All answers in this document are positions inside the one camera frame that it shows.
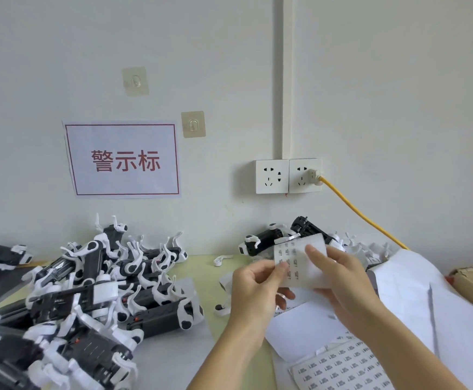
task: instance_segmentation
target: hand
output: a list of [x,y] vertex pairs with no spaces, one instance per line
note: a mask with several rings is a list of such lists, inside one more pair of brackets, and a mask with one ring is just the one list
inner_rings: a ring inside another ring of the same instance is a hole
[[277,293],[289,300],[295,298],[290,289],[279,288],[288,270],[286,262],[275,266],[273,260],[260,260],[233,273],[228,328],[246,332],[255,351],[262,345],[277,305],[285,309],[286,301]]
[[388,310],[377,297],[359,260],[331,246],[326,248],[328,257],[311,245],[305,247],[305,253],[331,284],[331,288],[315,291],[329,300],[344,326],[364,341],[375,328],[375,319],[386,315]]

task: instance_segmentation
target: power outlet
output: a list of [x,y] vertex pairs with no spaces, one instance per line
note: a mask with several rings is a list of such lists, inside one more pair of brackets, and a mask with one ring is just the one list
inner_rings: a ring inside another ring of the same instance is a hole
[[289,160],[257,160],[256,194],[289,192]]
[[289,160],[289,193],[321,191],[321,186],[314,184],[316,175],[311,175],[311,170],[322,172],[320,158]]

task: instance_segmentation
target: yellow power cable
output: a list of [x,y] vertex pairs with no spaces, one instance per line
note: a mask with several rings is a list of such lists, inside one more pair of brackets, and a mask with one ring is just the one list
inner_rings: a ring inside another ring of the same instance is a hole
[[368,224],[370,224],[373,228],[375,228],[376,230],[378,230],[379,232],[383,233],[385,236],[389,237],[392,241],[394,241],[395,243],[397,243],[399,246],[401,246],[402,249],[407,249],[407,250],[410,250],[405,244],[403,244],[401,241],[399,241],[396,237],[392,236],[391,234],[389,234],[387,231],[385,231],[381,226],[378,226],[376,223],[374,223],[373,221],[371,221],[368,217],[366,217],[365,215],[363,215],[359,209],[357,209],[355,206],[352,205],[352,203],[350,201],[347,200],[347,198],[341,194],[341,192],[336,189],[334,187],[334,185],[332,183],[330,183],[328,180],[326,180],[324,177],[322,176],[319,176],[318,177],[318,180],[325,183],[327,186],[329,186],[329,188],[334,192],[336,193],[336,195],[341,198],[341,200],[347,204],[347,206],[352,209],[357,216],[359,216],[361,219],[363,219],[365,222],[367,222]]

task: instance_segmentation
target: table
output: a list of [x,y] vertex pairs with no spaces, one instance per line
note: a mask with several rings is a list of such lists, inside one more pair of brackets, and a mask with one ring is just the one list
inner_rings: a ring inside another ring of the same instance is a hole
[[[217,340],[228,322],[228,316],[219,317],[213,313],[215,305],[221,304],[227,297],[226,292],[220,287],[218,279],[227,272],[248,264],[250,258],[235,255],[231,259],[225,259],[220,267],[213,265],[215,258],[216,256],[189,256],[187,261],[177,264],[171,269],[169,275],[176,275],[177,279],[193,278],[213,339]],[[27,288],[22,288],[2,301],[0,306],[25,298],[27,294]],[[276,390],[271,347],[266,341],[251,360],[241,389]]]

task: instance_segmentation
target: left hand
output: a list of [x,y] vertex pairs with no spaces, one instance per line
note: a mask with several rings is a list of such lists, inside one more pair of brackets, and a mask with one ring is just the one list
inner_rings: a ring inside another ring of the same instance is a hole
[[276,307],[286,307],[287,302],[277,293],[289,300],[295,298],[289,288],[279,288],[288,270],[286,262],[275,266],[273,260],[260,260],[233,273],[228,328],[246,332],[247,339],[253,342],[256,350],[264,340]]

